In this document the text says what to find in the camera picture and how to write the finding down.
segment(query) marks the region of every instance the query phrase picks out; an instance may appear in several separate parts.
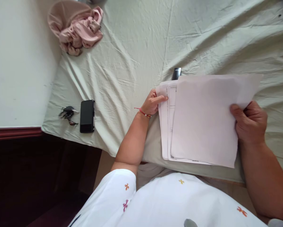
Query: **white kurta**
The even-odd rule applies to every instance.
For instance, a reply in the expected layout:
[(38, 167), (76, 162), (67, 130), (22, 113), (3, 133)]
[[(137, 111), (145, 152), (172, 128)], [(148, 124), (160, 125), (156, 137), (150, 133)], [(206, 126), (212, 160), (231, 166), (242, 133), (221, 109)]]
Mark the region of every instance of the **white kurta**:
[(70, 224), (75, 226), (266, 226), (222, 191), (172, 173), (136, 192), (125, 169), (107, 174)]

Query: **white paper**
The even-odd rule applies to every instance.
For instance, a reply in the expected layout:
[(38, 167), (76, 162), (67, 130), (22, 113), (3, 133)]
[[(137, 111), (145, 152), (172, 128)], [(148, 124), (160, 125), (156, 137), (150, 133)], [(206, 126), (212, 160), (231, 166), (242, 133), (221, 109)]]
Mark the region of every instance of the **white paper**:
[(165, 160), (171, 161), (180, 161), (180, 162), (189, 162), (189, 163), (197, 163), (197, 164), (206, 164), (205, 162), (199, 162), (197, 160), (190, 159), (176, 159), (171, 156), (171, 140), (172, 131), (173, 131), (173, 119), (174, 119), (174, 105), (176, 100), (176, 87), (177, 80), (165, 81), (160, 83), (158, 87), (156, 87), (156, 95), (164, 95), (168, 96), (168, 100), (158, 104), (158, 112), (159, 112), (159, 120), (160, 120), (160, 130), (161, 130), (161, 146), (162, 146), (162, 157)]
[(171, 154), (234, 168), (238, 148), (233, 103), (244, 109), (263, 75), (180, 76)]

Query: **bed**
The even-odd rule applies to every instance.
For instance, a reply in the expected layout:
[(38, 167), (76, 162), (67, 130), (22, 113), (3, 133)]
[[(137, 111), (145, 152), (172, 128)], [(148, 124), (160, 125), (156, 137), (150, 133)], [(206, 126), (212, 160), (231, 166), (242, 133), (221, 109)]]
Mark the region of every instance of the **bed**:
[[(283, 1), (107, 0), (103, 39), (80, 56), (62, 54), (42, 130), (101, 148), (115, 157), (150, 89), (182, 74), (264, 74), (254, 99), (268, 113), (266, 142), (283, 168)], [(58, 118), (60, 107), (80, 110), (93, 99), (95, 132), (81, 134)], [(80, 115), (72, 118), (79, 122)], [(167, 161), (159, 116), (150, 120), (143, 161), (173, 170), (244, 182), (235, 169)]]

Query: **black phone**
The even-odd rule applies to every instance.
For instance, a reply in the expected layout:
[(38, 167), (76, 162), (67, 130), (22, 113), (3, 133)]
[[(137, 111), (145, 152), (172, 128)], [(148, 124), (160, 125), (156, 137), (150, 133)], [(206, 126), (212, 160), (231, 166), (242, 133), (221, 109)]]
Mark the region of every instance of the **black phone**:
[(181, 68), (174, 68), (172, 80), (178, 80), (181, 75)]
[(94, 100), (82, 101), (80, 132), (94, 132)]

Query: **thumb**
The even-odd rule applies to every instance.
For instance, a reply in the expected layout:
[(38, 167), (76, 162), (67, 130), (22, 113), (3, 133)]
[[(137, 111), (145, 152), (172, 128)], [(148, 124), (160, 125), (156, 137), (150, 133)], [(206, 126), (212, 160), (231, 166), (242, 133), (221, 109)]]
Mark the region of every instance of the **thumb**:
[(230, 106), (230, 112), (236, 118), (237, 122), (242, 122), (247, 119), (247, 116), (244, 114), (243, 110), (237, 104), (233, 104)]
[(156, 98), (153, 98), (153, 103), (158, 104), (158, 103), (164, 102), (168, 99), (169, 99), (169, 97), (167, 97), (167, 96), (158, 96)]

